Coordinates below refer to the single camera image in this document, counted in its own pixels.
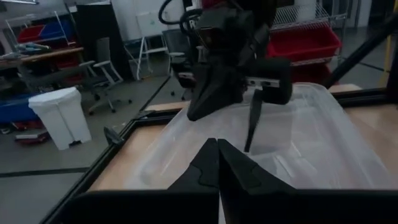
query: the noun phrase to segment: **gray office chair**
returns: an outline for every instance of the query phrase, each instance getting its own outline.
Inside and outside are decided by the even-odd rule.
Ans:
[[[92,65],[94,68],[98,68],[104,74],[103,76],[99,76],[94,72],[94,70],[89,67],[89,71],[92,74],[92,77],[89,77],[85,80],[85,85],[89,87],[92,94],[95,95],[95,99],[98,100],[89,110],[89,115],[94,114],[94,110],[100,106],[108,104],[111,108],[112,113],[115,113],[116,110],[113,106],[115,101],[120,102],[121,100],[112,98],[110,94],[110,90],[114,88],[116,85],[122,83],[124,80],[119,75],[118,71],[113,67],[111,61],[111,51],[109,47],[109,37],[105,37],[97,40],[97,62],[89,61],[85,63],[81,63],[80,66]],[[101,100],[99,95],[102,94],[105,97],[105,100]]]
[[[180,29],[172,29],[172,30],[166,30],[163,31],[163,38],[166,43],[167,47],[167,54],[169,55],[169,68],[168,68],[168,73],[170,76],[175,77],[178,79],[178,77],[184,77],[187,72],[181,73],[180,74],[175,74],[174,71],[172,70],[171,64],[172,61],[175,57],[182,57],[182,58],[190,58],[191,55],[190,53],[190,44],[188,37],[181,33]],[[185,100],[185,94],[187,93],[187,88],[185,91],[182,93],[181,99]]]

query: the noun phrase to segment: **black metal frame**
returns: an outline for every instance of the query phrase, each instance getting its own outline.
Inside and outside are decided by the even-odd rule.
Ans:
[[[395,21],[398,22],[397,15],[394,15]],[[373,41],[373,44],[365,43],[367,45],[366,50],[359,48],[355,53],[349,57],[343,64],[343,68],[338,68],[333,72],[333,76],[330,80],[325,83],[325,86],[330,87],[331,83],[337,82],[344,74],[348,72],[354,65],[350,62],[357,64],[360,60],[366,56],[372,49],[377,47],[381,43],[382,37],[386,37],[386,32],[377,37],[377,40]],[[394,59],[390,71],[390,76],[386,88],[373,89],[373,90],[359,90],[350,92],[334,93],[333,96],[339,102],[342,107],[353,107],[353,106],[371,106],[388,103],[398,103],[398,45],[394,52]],[[86,192],[94,183],[94,181],[100,176],[102,171],[111,162],[113,157],[123,147],[126,140],[130,135],[138,128],[144,126],[163,125],[169,123],[174,116],[180,111],[176,110],[165,110],[165,111],[153,111],[150,114],[146,114],[145,117],[137,116],[137,119],[132,119],[120,132],[119,137],[123,140],[120,143],[111,143],[99,158],[93,163],[87,172],[78,180],[78,182],[68,191],[68,193],[59,201],[59,203],[47,214],[47,216],[41,221],[41,223],[59,223],[59,216],[62,208],[65,204],[77,195]]]

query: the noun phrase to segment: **workbench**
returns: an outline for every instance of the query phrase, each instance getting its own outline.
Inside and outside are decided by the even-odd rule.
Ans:
[[[69,54],[78,54],[79,60],[82,63],[83,57],[81,56],[81,52],[84,50],[83,47],[76,47],[71,49],[63,49],[56,50],[53,52],[39,54],[39,55],[31,55],[27,57],[21,57],[17,60],[1,60],[0,68],[17,68],[18,72],[21,75],[21,80],[25,82],[30,92],[35,92],[35,88],[40,85],[48,85],[58,80],[63,80],[71,75],[74,75],[78,72],[84,72],[87,66],[82,67],[74,67],[74,68],[66,68],[58,72],[54,72],[42,77],[35,77],[31,75],[26,67],[27,63],[37,62],[40,60],[47,60],[54,57],[59,57],[63,55]]]
[[[360,90],[354,85],[336,86],[331,92]],[[120,145],[110,145],[90,170],[83,175],[67,196],[44,220],[51,223],[62,208],[62,204],[76,194],[97,190],[128,190],[126,181],[134,165],[145,157],[149,145],[160,136],[167,123],[189,102],[152,105],[145,111],[156,111],[155,115],[132,120],[126,125],[120,136],[125,140]],[[394,177],[398,177],[398,111],[396,105],[375,105],[345,109],[353,124],[363,138],[381,158]]]

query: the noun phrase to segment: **desk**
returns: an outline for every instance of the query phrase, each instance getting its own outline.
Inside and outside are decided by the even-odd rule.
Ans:
[[[149,106],[146,110],[183,108],[188,102]],[[393,176],[398,177],[398,110],[395,105],[348,108],[346,112],[359,132]],[[146,149],[164,129],[165,125],[137,129],[126,141],[89,190],[123,190],[132,164],[144,157]]]
[[[84,50],[83,47],[77,47],[73,49],[63,49],[63,50],[56,50],[54,52],[46,53],[46,54],[40,54],[40,55],[32,55],[28,57],[22,57],[18,60],[13,60],[13,61],[5,61],[2,60],[0,61],[0,68],[18,68],[18,72],[21,75],[21,80],[24,81],[29,89],[29,91],[34,92],[35,86],[40,84],[40,81],[43,80],[43,77],[34,77],[32,76],[29,72],[26,66],[24,65],[25,63],[29,62],[36,62],[39,60],[45,60],[53,57],[58,57],[62,55],[68,55],[68,54],[76,54],[80,53]],[[70,74],[74,75],[77,71],[76,70],[70,70]],[[59,72],[55,72],[53,74],[49,74],[48,76],[53,76],[53,80],[58,78]],[[65,75],[59,75],[58,80],[62,80],[65,78]]]

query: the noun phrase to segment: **wire shelf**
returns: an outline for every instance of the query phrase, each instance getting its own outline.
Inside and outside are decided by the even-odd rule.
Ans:
[[[339,56],[333,56],[333,57],[327,57],[327,58],[317,58],[317,59],[312,59],[312,60],[305,60],[305,61],[300,61],[300,62],[292,62],[292,66],[302,66],[302,65],[312,65],[312,64],[317,64],[317,63],[328,63],[331,61],[337,61],[340,57]]]
[[[318,26],[330,26],[331,21],[345,18],[346,14],[330,16],[318,3],[304,6],[286,6],[277,9],[271,30],[282,30],[294,27],[316,28]]]

